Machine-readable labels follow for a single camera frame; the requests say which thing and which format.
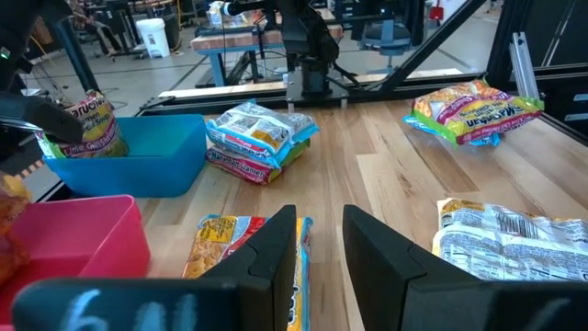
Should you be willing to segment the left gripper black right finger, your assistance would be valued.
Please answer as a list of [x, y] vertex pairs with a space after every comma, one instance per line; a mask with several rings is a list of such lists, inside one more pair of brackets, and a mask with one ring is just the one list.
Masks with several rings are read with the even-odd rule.
[[480, 280], [356, 205], [345, 259], [366, 331], [588, 331], [588, 284]]

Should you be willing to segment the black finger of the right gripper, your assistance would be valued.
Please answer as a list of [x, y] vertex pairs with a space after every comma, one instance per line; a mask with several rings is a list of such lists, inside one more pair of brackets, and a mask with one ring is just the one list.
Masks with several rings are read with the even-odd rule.
[[41, 97], [0, 92], [0, 124], [29, 131], [42, 131], [67, 143], [83, 139], [82, 122]]

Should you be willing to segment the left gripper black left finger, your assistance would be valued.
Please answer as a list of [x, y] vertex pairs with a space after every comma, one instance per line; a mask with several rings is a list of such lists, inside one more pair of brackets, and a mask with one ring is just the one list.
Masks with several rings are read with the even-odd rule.
[[194, 280], [49, 279], [13, 303], [15, 331], [286, 331], [297, 212], [283, 206]]

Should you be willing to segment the lime chili shrimp ramen packet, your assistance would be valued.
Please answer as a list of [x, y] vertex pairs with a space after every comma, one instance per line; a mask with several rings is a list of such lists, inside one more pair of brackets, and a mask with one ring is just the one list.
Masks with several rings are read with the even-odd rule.
[[413, 101], [411, 113], [455, 145], [515, 130], [541, 115], [544, 103], [474, 80], [436, 90]]
[[288, 166], [299, 158], [309, 147], [311, 140], [296, 143], [288, 152], [279, 167], [256, 161], [253, 158], [231, 152], [226, 148], [212, 145], [205, 154], [206, 160], [213, 166], [241, 179], [259, 185], [267, 185], [274, 181]]
[[81, 143], [58, 143], [45, 133], [36, 133], [36, 139], [46, 158], [124, 157], [129, 146], [122, 136], [107, 98], [98, 91], [88, 90], [86, 99], [66, 109], [82, 122]]

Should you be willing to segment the black hazard-striped floor mat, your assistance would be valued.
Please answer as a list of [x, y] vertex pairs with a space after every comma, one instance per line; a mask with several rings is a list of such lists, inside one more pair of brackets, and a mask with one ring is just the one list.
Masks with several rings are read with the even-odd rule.
[[44, 166], [45, 166], [45, 162], [42, 159], [40, 159], [40, 160], [28, 165], [27, 167], [25, 167], [23, 170], [21, 170], [19, 173], [16, 174], [16, 177], [18, 177], [20, 179], [24, 179], [24, 178], [30, 176], [35, 171], [43, 168]]

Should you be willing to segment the blue plastic bin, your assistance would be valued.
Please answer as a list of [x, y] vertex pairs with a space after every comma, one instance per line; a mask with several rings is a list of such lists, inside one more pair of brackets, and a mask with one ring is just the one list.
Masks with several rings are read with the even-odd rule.
[[192, 186], [207, 151], [202, 116], [130, 117], [117, 122], [130, 148], [128, 155], [45, 163], [72, 192], [85, 197], [172, 198]]

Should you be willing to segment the pink plastic bin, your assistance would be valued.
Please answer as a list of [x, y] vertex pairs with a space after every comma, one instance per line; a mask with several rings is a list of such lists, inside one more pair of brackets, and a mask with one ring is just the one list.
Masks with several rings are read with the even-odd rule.
[[12, 301], [37, 280], [148, 273], [151, 252], [141, 212], [129, 195], [31, 203], [13, 233], [28, 250], [29, 263], [0, 285], [0, 331], [13, 331]]

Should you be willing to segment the white plastic bucket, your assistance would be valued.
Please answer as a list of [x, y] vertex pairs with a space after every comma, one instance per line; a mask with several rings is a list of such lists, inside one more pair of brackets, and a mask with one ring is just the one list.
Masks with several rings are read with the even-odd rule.
[[170, 47], [165, 34], [165, 23], [161, 18], [149, 18], [136, 22], [143, 45], [150, 58], [170, 56]]

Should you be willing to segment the wooden workbench with blue legs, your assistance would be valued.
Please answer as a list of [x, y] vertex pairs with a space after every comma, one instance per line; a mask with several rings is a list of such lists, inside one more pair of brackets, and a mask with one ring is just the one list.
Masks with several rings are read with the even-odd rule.
[[269, 74], [285, 74], [287, 69], [267, 68], [266, 60], [272, 55], [284, 58], [288, 67], [294, 62], [286, 52], [280, 32], [259, 26], [200, 29], [190, 46], [209, 59], [215, 86], [237, 86], [242, 81], [258, 83], [267, 79]]

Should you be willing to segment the grey office chair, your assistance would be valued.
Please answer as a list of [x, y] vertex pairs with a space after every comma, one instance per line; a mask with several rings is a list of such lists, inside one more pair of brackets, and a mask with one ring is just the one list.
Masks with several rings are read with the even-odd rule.
[[392, 57], [412, 50], [413, 38], [403, 23], [388, 19], [367, 23], [358, 46], [360, 50], [378, 51], [380, 55]]

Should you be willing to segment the silver aluminium extrusion piece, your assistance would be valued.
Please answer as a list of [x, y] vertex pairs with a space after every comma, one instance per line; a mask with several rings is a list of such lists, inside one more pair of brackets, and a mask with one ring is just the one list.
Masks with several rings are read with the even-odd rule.
[[540, 99], [534, 67], [531, 62], [524, 32], [515, 32], [509, 44], [517, 92], [521, 97]]

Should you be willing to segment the black equipment case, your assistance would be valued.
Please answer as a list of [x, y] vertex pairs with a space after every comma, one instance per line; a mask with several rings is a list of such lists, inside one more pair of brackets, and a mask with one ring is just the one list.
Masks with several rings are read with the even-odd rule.
[[516, 90], [509, 45], [523, 32], [544, 119], [588, 143], [588, 0], [503, 0], [486, 79]]

